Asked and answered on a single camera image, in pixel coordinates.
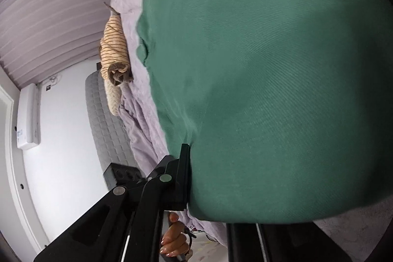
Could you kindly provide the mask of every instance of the green cushion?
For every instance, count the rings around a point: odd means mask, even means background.
[[[392,191],[388,0],[143,0],[138,33],[196,217],[307,221]]]

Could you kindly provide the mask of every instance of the door frame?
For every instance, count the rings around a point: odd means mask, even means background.
[[[30,195],[22,150],[18,149],[16,146],[15,128],[19,95],[19,89],[0,67],[0,100],[6,105],[4,146],[0,146],[0,151],[2,151],[1,153],[4,152],[5,156],[7,177],[14,210],[19,217],[20,224],[26,233],[29,244],[38,254],[49,244],[49,240],[41,225]]]

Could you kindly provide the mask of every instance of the finger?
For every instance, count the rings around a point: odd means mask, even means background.
[[[180,233],[184,231],[184,224],[180,221],[173,223],[167,232],[165,232],[164,236],[162,237],[162,245],[168,244],[174,240],[176,240]]]
[[[170,252],[180,248],[185,243],[186,239],[187,238],[185,237],[184,234],[180,234],[179,237],[175,241],[172,241],[171,243],[164,245],[161,248],[160,253],[167,254],[167,253],[170,253]]]
[[[174,222],[176,222],[177,220],[179,220],[179,216],[177,215],[177,213],[171,212],[171,213],[169,214],[169,220],[170,220],[170,222],[174,223]]]
[[[183,243],[183,245],[180,248],[172,251],[171,253],[168,253],[167,257],[175,257],[177,255],[187,253],[188,250],[190,250],[190,247],[188,246],[188,244]]]

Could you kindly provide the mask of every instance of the wall-mounted air conditioner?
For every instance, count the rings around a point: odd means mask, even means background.
[[[38,146],[38,88],[31,83],[20,91],[16,144],[27,150]]]

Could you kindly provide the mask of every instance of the curtain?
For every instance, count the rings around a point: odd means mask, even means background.
[[[0,65],[19,87],[98,54],[110,0],[0,0]]]

